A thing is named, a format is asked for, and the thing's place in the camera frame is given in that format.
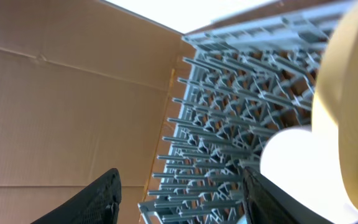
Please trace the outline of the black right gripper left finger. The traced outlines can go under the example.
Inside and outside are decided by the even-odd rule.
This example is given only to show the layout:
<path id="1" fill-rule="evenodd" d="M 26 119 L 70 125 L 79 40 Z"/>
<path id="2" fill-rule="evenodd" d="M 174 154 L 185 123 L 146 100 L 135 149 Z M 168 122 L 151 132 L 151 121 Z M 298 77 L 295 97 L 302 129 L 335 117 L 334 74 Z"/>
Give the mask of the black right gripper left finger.
<path id="1" fill-rule="evenodd" d="M 119 171 L 112 168 L 33 224 L 117 224 L 121 200 Z"/>

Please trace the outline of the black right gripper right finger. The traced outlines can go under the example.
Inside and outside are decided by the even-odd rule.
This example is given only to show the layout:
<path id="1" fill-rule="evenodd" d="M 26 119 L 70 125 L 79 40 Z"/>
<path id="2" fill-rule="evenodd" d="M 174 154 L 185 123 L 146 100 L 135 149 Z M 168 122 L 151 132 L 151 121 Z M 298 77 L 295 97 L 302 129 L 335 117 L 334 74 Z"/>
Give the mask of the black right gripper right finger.
<path id="1" fill-rule="evenodd" d="M 242 172 L 244 211 L 250 224 L 330 224 L 306 208 L 260 172 L 246 167 Z"/>

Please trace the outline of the yellow plate with crumbs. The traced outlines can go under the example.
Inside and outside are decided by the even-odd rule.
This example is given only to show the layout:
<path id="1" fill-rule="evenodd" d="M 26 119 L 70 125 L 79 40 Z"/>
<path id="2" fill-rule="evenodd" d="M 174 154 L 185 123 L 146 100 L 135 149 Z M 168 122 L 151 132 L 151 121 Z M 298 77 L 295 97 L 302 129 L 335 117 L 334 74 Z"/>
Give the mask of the yellow plate with crumbs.
<path id="1" fill-rule="evenodd" d="M 358 1 L 342 17 L 324 53 L 312 130 L 337 150 L 344 188 L 358 209 Z"/>

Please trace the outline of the pink bowl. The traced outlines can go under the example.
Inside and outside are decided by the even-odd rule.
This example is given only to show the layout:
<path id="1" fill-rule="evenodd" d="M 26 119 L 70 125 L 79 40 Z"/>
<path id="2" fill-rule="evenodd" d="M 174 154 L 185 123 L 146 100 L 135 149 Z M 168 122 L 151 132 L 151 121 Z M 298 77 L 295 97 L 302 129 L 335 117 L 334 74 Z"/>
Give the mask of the pink bowl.
<path id="1" fill-rule="evenodd" d="M 264 146 L 260 172 L 306 208 L 332 223 L 357 223 L 358 209 L 342 181 L 337 146 L 310 126 L 287 128 Z"/>

